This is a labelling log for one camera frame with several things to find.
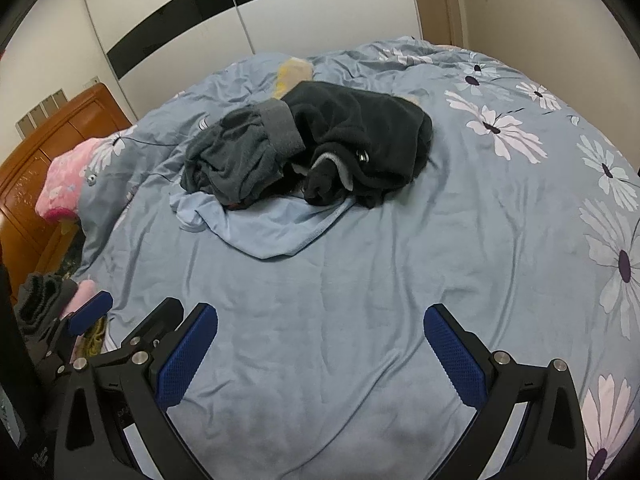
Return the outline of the brown wooden headboard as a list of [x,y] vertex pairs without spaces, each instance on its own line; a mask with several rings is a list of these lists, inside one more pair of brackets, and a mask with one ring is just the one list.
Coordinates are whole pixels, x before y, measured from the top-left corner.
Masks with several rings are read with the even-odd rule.
[[17,292],[29,274],[58,270],[78,232],[35,213],[51,160],[89,138],[130,126],[105,84],[67,102],[24,140],[1,165],[1,262]]

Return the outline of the pink fluffy pillow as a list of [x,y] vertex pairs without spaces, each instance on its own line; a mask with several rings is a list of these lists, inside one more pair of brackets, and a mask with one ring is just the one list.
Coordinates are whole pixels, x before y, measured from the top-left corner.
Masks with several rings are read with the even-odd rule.
[[99,148],[110,142],[112,139],[109,138],[90,138],[55,157],[36,200],[35,213],[51,222],[75,220],[82,186],[87,182],[89,162],[98,154]]

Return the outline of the light blue shirt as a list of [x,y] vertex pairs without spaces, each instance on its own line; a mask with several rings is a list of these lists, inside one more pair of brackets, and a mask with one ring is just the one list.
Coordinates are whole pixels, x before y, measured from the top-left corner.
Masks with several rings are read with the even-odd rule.
[[258,260],[296,255],[354,205],[352,197],[328,206],[312,206],[303,197],[285,195],[260,200],[246,209],[228,210],[214,196],[202,192],[177,191],[169,196],[169,207],[181,229],[212,232]]

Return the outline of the blue floral bed duvet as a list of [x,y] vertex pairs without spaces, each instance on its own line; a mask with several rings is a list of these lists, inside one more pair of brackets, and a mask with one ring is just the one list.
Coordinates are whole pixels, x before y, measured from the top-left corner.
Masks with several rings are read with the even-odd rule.
[[518,362],[574,378],[590,479],[639,447],[638,168],[541,84],[487,55],[400,38],[311,59],[314,78],[431,117],[425,168],[292,257],[258,260],[169,207],[184,151],[269,99],[280,54],[234,63],[109,137],[79,200],[80,272],[110,292],[118,346],[159,302],[218,334],[169,410],[216,479],[425,479],[472,416],[428,346],[440,302]]

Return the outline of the white wardrobe with black stripe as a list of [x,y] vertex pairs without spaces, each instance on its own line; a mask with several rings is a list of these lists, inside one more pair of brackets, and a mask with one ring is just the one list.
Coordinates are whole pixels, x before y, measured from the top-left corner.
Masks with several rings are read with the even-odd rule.
[[241,58],[299,58],[422,35],[416,0],[85,0],[127,104],[142,117]]

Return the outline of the yellow beige garment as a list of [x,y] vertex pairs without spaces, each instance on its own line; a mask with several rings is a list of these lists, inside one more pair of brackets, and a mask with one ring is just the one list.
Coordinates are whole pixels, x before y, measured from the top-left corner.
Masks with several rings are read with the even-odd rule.
[[289,91],[303,81],[311,81],[314,76],[314,66],[302,58],[289,58],[280,65],[277,71],[272,97],[280,100]]

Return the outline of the black fleece hoodie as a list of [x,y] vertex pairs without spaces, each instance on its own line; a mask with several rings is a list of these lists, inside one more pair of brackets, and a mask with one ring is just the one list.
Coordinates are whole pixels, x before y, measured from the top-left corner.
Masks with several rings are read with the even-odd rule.
[[350,195],[373,208],[426,166],[433,123],[407,99],[303,81],[282,101],[305,145],[292,162],[308,169],[303,189],[311,205],[326,206]]

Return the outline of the grey wall switch panel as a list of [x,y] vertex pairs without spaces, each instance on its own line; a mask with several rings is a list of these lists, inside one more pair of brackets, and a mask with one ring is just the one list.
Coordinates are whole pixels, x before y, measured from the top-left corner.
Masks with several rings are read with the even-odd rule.
[[21,138],[23,140],[28,138],[66,103],[67,98],[62,89],[38,103],[15,124]]

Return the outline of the wooden door frame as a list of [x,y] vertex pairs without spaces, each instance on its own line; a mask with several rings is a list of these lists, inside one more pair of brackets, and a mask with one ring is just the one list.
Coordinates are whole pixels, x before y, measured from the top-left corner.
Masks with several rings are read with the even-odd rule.
[[463,0],[416,0],[416,7],[425,40],[457,47],[468,45]]

